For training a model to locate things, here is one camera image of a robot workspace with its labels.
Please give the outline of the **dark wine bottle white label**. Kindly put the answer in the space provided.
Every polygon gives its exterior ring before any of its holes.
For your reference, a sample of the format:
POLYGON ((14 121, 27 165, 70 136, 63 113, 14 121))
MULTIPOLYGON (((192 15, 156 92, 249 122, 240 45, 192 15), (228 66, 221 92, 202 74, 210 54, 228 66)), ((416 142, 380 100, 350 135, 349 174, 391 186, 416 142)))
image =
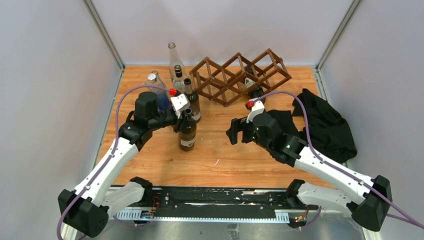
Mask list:
POLYGON ((188 123, 184 125, 183 130, 178 135, 179 148, 185 152, 191 151, 196 142, 197 122, 193 119, 191 108, 184 110, 187 115, 188 123))

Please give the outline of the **dark wine bottle silver neck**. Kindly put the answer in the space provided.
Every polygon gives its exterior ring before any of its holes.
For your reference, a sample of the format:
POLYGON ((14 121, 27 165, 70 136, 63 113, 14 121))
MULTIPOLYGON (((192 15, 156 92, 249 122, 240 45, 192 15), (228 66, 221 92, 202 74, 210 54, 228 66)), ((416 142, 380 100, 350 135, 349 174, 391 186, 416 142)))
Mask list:
POLYGON ((201 120, 199 95, 194 91, 192 81, 188 77, 184 79, 183 83, 185 86, 185 94, 190 102, 192 118, 198 123, 201 120))

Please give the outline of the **clear whisky bottle black label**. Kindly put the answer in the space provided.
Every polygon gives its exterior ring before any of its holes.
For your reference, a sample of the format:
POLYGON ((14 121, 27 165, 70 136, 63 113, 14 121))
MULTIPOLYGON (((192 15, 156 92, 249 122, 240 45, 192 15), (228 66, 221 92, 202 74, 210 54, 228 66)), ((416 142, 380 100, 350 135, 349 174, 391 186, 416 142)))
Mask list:
POLYGON ((185 94, 186 87, 185 87, 184 80, 186 76, 183 75, 182 68, 179 64, 176 64, 174 66, 174 72, 175 72, 175 77, 172 80, 173 88, 179 91, 180 93, 185 94))

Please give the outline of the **blue square bottle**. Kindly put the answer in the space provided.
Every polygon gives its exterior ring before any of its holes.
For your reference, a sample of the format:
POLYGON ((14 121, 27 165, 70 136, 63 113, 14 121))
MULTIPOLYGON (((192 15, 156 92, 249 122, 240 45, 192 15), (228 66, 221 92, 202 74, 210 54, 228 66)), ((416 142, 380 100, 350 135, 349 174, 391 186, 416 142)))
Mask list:
POLYGON ((170 107, 170 100, 168 97, 168 93, 164 90, 166 88, 165 83, 159 76, 159 73, 154 70, 148 76, 147 80, 144 82, 148 89, 151 92, 156 93, 158 97, 158 109, 159 110, 167 110, 170 107))

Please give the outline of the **clear bottle with dark label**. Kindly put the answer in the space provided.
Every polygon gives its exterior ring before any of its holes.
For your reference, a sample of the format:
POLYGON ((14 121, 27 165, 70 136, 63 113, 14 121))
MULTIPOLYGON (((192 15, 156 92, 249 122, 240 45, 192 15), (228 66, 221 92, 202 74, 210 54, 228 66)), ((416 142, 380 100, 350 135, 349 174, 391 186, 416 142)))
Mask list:
POLYGON ((185 65, 183 64, 183 62, 181 61, 177 49, 176 49, 176 44, 174 42, 169 42, 168 43, 168 49, 169 49, 169 56, 170 56, 170 61, 169 61, 169 75, 170 78, 173 79, 176 75, 175 75, 175 65, 180 65, 181 67, 181 71, 182 74, 184 76, 187 75, 187 71, 185 68, 185 65))

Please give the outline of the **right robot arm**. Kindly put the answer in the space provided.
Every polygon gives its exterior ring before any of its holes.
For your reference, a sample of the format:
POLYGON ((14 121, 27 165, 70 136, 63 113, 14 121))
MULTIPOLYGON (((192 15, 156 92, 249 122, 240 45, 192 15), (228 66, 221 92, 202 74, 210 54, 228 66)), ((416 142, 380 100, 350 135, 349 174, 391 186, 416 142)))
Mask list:
POLYGON ((318 187, 301 179, 289 185, 286 204, 292 209, 315 205, 350 216, 361 227, 381 230, 392 202, 390 181, 382 176, 370 177, 329 159, 299 137, 283 131, 277 119, 268 113, 253 118, 234 118, 226 131, 230 143, 254 142, 277 162, 311 173, 333 187, 318 187))

